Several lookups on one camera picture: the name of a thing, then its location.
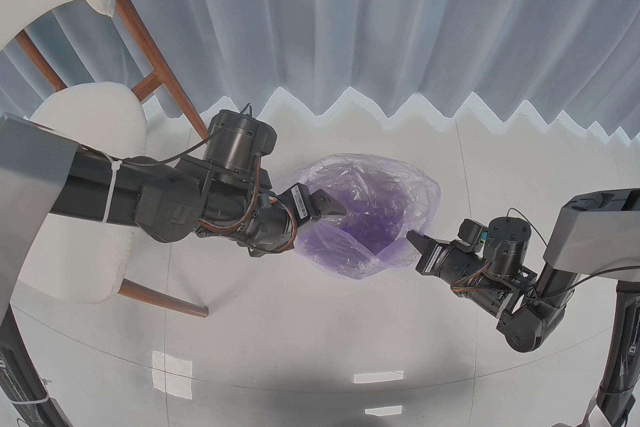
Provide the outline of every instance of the wooden chair frame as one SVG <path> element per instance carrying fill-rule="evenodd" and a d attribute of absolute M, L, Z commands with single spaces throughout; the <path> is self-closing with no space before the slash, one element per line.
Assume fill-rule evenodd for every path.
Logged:
<path fill-rule="evenodd" d="M 180 82 L 173 74 L 169 64 L 164 60 L 164 56 L 156 46 L 156 43 L 149 34 L 145 24 L 140 19 L 136 8 L 131 0 L 116 0 L 116 12 L 122 20 L 127 31 L 133 37 L 142 53 L 147 58 L 153 71 L 144 77 L 139 84 L 133 87 L 132 91 L 140 102 L 144 101 L 158 87 L 164 84 L 166 90 L 180 107 L 185 117 L 189 120 L 193 128 L 203 139 L 207 137 L 207 127 L 202 118 L 197 113 L 191 101 L 185 94 Z M 49 65 L 44 56 L 40 53 L 27 33 L 22 30 L 15 37 L 22 51 L 28 56 L 36 68 L 43 74 L 44 78 L 51 84 L 55 92 L 66 89 L 67 85 L 62 81 L 54 69 Z M 188 315 L 205 318 L 209 315 L 207 307 L 182 301 L 175 297 L 165 295 L 155 290 L 144 287 L 140 284 L 124 279 L 118 294 L 129 297 L 148 304 L 153 304 L 161 308 L 166 308 Z"/>

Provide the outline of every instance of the white tile floor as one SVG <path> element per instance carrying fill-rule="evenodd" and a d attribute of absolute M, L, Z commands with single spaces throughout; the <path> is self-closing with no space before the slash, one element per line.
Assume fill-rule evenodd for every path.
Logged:
<path fill-rule="evenodd" d="M 206 120 L 229 107 L 220 102 Z M 147 111 L 150 156 L 197 141 L 184 119 Z M 423 169 L 442 189 L 429 228 L 438 238 L 453 238 L 464 217 L 489 222 L 509 206 L 548 237 L 574 194 L 640 182 L 637 140 L 582 130 L 566 115 L 547 126 L 526 103 L 503 124 L 476 97 L 445 119 L 414 96 L 386 119 L 351 90 L 315 118 L 279 91 L 260 118 L 278 132 L 263 160 L 272 179 L 344 151 Z M 533 239 L 526 264 L 539 271 L 541 255 Z M 26 286 L 13 295 L 36 367 L 75 427 L 575 424 L 602 375 L 614 305 L 614 282 L 590 281 L 549 340 L 521 355 L 495 319 L 412 267 L 356 282 L 293 253 L 249 259 L 223 239 L 161 245 L 140 233 L 126 275 L 211 314 L 121 297 L 72 305 Z M 354 375 L 398 372 L 354 383 Z M 640 413 L 629 426 L 640 426 Z"/>

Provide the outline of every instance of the chair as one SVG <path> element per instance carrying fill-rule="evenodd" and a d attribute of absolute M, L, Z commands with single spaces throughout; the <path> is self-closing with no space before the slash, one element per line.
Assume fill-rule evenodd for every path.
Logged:
<path fill-rule="evenodd" d="M 131 0 L 85 0 L 98 13 L 117 12 L 147 56 L 153 72 L 133 89 L 101 82 L 67 87 L 29 39 L 24 28 L 54 7 L 72 0 L 0 0 L 0 50 L 16 38 L 56 91 L 31 119 L 80 143 L 118 158 L 144 155 L 147 120 L 140 101 L 165 85 L 198 134 L 207 135 L 169 65 L 151 39 Z M 48 215 L 20 271 L 20 281 L 62 300 L 103 302 L 116 293 L 198 317 L 206 307 L 148 289 L 124 278 L 135 228 Z"/>

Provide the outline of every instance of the trash bag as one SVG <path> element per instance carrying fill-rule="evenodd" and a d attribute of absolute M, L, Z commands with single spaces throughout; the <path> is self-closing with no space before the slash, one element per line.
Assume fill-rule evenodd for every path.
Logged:
<path fill-rule="evenodd" d="M 347 215 L 300 233 L 294 251 L 352 279 L 411 264 L 418 254 L 406 232 L 424 234 L 440 202 L 440 187 L 420 169 L 377 155 L 330 155 L 277 180 L 274 190 L 296 182 L 311 193 L 324 189 Z"/>

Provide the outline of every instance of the gray curtain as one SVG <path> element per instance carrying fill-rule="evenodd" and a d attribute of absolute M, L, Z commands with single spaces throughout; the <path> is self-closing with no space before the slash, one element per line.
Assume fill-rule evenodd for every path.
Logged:
<path fill-rule="evenodd" d="M 320 114 L 352 86 L 388 116 L 416 91 L 452 116 L 475 91 L 503 120 L 529 100 L 547 121 L 564 109 L 583 127 L 640 132 L 640 0 L 133 2 L 198 111 L 223 95 L 260 111 L 281 86 Z M 84 1 L 28 33 L 68 85 L 133 87 L 149 71 L 119 21 Z M 10 44 L 0 110 L 30 115 L 48 94 Z"/>

